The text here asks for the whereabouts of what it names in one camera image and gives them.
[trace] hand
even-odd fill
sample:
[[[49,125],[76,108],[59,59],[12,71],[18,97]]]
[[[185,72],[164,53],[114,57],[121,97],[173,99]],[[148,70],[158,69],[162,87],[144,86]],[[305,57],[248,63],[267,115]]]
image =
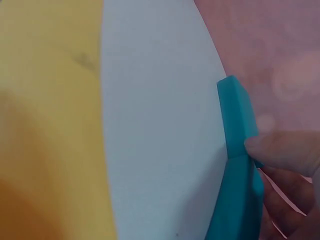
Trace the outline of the hand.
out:
[[[245,146],[265,164],[260,238],[284,240],[284,235],[288,240],[320,240],[320,132],[278,132],[249,138]],[[312,183],[301,175],[312,178]],[[266,176],[300,212],[287,204]]]

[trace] pink wall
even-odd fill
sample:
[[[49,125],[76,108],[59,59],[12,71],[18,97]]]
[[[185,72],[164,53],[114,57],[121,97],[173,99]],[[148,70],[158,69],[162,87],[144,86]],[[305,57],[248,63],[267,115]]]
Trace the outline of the pink wall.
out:
[[[320,130],[320,1],[195,0],[260,132]]]

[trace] yellow surface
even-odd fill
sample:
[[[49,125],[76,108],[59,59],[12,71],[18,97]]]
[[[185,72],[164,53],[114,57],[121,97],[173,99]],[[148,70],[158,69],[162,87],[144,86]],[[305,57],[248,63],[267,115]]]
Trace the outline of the yellow surface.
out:
[[[115,240],[102,0],[0,2],[0,239]]]

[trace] teal edge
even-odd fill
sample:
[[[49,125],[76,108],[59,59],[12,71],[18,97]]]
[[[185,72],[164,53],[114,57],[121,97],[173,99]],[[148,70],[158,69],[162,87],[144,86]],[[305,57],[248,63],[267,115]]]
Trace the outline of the teal edge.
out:
[[[228,161],[205,240],[258,240],[264,185],[244,146],[258,135],[249,95],[236,77],[217,83]]]

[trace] white paper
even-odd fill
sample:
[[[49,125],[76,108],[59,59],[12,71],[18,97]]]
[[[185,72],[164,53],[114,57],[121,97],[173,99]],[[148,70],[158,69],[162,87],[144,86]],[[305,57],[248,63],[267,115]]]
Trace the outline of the white paper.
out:
[[[203,240],[227,152],[225,77],[192,0],[105,0],[101,78],[118,240]]]

